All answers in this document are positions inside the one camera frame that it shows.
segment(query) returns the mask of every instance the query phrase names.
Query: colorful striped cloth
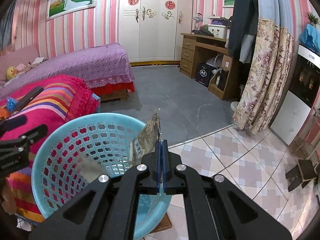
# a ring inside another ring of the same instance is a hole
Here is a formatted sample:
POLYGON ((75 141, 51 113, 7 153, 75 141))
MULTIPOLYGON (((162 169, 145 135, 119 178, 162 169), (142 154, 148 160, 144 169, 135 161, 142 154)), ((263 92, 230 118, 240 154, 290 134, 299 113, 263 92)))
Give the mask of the colorful striped cloth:
MULTIPOLYGON (((92 97, 91 90, 83 80, 64 75, 27 85, 11 96, 19 100, 36 86, 42 86, 44 91, 24 109, 10 117, 24 114, 27 116, 27 123, 5 133, 1 140, 17 138, 43 123, 48 126, 47 136, 30 147, 29 166, 12 173, 8 178, 17 204, 17 213, 29 220, 42 222, 44 217, 36 206, 31 189, 31 169, 36 153, 54 130, 72 119, 94 113, 99 103, 92 97)), ((1 107, 5 104, 5 100, 0 101, 1 107)))

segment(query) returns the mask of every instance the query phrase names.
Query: person's hand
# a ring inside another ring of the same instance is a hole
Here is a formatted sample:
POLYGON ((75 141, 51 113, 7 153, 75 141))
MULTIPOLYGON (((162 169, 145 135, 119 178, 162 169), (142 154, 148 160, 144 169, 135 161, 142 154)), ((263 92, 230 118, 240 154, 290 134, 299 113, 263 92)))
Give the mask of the person's hand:
POLYGON ((2 207, 9 215, 14 215, 17 212, 17 205, 14 201, 13 194, 9 185, 9 181, 4 178, 4 187, 1 192, 3 198, 2 207))

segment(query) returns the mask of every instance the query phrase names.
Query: wardrobe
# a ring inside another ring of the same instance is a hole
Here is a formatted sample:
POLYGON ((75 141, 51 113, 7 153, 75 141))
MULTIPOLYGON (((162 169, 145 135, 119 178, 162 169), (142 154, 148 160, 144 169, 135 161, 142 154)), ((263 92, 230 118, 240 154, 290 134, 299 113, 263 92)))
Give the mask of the wardrobe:
POLYGON ((178 61, 193 0, 119 0, 119 43, 130 62, 178 61))

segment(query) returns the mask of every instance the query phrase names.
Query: framed wedding photo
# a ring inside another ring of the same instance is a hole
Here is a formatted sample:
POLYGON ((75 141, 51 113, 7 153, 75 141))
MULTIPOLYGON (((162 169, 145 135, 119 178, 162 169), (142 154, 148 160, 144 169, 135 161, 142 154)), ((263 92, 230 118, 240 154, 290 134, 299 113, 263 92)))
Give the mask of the framed wedding photo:
POLYGON ((96 2, 97 0, 48 0, 46 21, 71 12, 94 8, 96 2))

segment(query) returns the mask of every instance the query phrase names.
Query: red round paper cutting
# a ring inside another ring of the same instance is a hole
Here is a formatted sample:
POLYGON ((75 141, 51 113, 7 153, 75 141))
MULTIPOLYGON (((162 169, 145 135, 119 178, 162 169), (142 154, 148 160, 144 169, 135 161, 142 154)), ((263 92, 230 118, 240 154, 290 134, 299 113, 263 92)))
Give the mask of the red round paper cutting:
POLYGON ((168 10, 173 10, 176 7, 173 1, 166 1, 164 5, 168 10))
POLYGON ((139 3, 139 0, 128 0, 128 3, 129 3, 130 5, 136 5, 136 4, 139 3))

